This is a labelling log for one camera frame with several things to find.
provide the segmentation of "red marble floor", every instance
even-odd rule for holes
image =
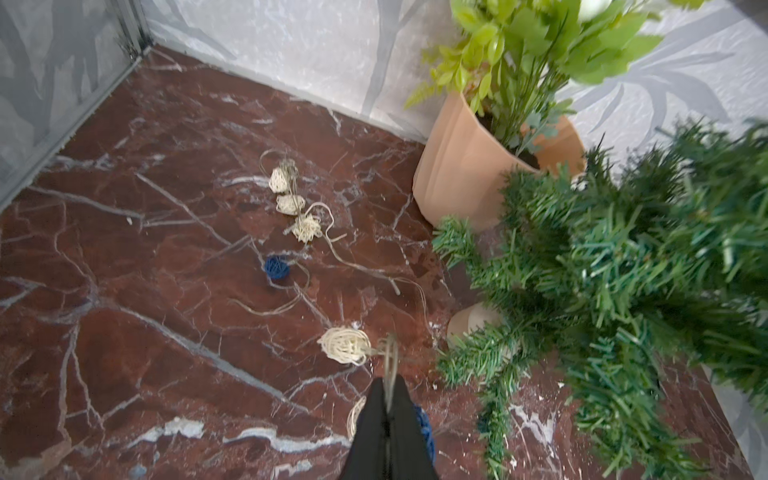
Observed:
[[[343,366],[316,341],[354,325],[373,342],[397,334],[441,478],[483,478],[475,397],[433,369],[472,295],[460,274],[444,279],[409,194],[421,150],[152,52],[2,214],[0,476],[335,478],[347,414],[381,362]],[[426,318],[413,285],[397,295],[323,241],[305,247],[283,234],[290,219],[268,189],[230,184],[260,176],[264,152],[268,170],[294,159],[300,193],[330,205],[340,255],[423,288]],[[270,284],[261,267],[275,253],[301,262],[309,287],[291,310],[254,316],[230,300],[270,310],[298,294],[279,286],[306,282],[294,268]],[[553,363],[516,397],[512,478],[601,478]],[[670,373],[674,428],[703,439],[694,451],[713,478],[751,478],[703,374]]]

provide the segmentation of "pine garland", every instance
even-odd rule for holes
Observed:
[[[701,123],[638,154],[617,183],[607,152],[586,153],[579,185],[512,173],[502,254],[484,260],[466,223],[434,239],[464,262],[504,321],[442,353],[449,385],[479,381],[492,478],[505,476],[509,404],[531,364],[559,352],[578,428],[604,474],[639,462],[646,477],[696,478],[706,466],[659,418],[660,363],[703,362],[768,410],[768,123],[735,141]]]

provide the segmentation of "patterned wallpaper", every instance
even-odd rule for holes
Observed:
[[[0,208],[127,66],[107,0],[0,0]]]

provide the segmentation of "tan plant pot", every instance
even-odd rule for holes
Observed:
[[[584,146],[573,125],[562,117],[558,136],[540,136],[534,144],[542,171],[557,173],[568,162],[571,175],[584,172]],[[437,226],[446,215],[469,220],[475,231],[498,223],[502,212],[504,174],[510,170],[537,172],[510,154],[487,131],[457,92],[445,99],[413,177],[413,198],[424,218]]]
[[[448,322],[448,332],[446,333],[448,345],[453,347],[455,341],[453,336],[464,336],[481,329],[485,324],[499,326],[502,324],[502,316],[495,310],[485,308],[482,303],[465,308],[451,317]]]

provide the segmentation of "blue yarn ball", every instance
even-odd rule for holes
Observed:
[[[290,267],[277,255],[269,257],[264,262],[264,272],[272,280],[280,280],[288,276]]]
[[[427,454],[429,454],[429,458],[432,459],[432,464],[434,464],[436,454],[435,438],[432,436],[432,426],[429,424],[429,417],[424,413],[422,407],[414,405],[413,409],[416,412],[416,419],[419,421],[419,428],[422,431],[422,437],[424,437],[424,443],[427,446]]]

